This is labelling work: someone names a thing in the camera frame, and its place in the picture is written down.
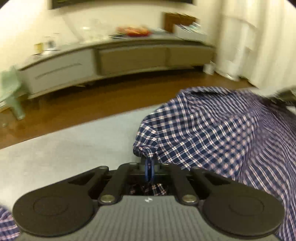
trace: curtain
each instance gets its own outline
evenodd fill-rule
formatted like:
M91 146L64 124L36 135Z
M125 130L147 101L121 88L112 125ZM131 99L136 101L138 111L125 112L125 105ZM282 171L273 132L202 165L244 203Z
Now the curtain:
M287 0L225 0L217 72L260 89L296 85L296 8Z

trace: brown floor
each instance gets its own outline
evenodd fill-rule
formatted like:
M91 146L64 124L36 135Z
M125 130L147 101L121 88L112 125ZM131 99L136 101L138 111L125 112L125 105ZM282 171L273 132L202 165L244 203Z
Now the brown floor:
M3 111L9 125L0 127L0 149L83 122L160 104L192 86L238 89L251 84L197 70L178 70L116 77L86 88L70 87L23 101L26 117L22 121L16 121L10 110Z

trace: checkered fabric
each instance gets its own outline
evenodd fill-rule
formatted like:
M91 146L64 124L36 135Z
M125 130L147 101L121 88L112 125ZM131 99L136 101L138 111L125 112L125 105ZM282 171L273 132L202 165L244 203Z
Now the checkered fabric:
M20 231L15 224L9 211L0 206L0 240L14 240L20 235Z
M250 91L182 90L142 121L133 152L270 193L285 207L277 236L296 240L296 116L285 107Z

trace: green chair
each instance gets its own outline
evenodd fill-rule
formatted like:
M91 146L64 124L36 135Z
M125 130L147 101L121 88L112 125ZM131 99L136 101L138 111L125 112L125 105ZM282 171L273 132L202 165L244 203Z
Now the green chair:
M1 72L0 76L0 103L5 101L18 120L25 117L25 113L17 100L15 93L22 86L20 73L12 66L9 71Z

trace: silver screw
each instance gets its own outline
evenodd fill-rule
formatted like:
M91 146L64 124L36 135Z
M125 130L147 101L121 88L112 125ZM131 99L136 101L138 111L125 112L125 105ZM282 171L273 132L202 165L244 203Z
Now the silver screw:
M193 203L193 202L197 201L197 198L196 198L196 196L193 196L191 194L187 194L182 197L182 200L186 203Z
M111 203L115 201L115 197L113 195L106 194L101 196L101 201L104 203Z

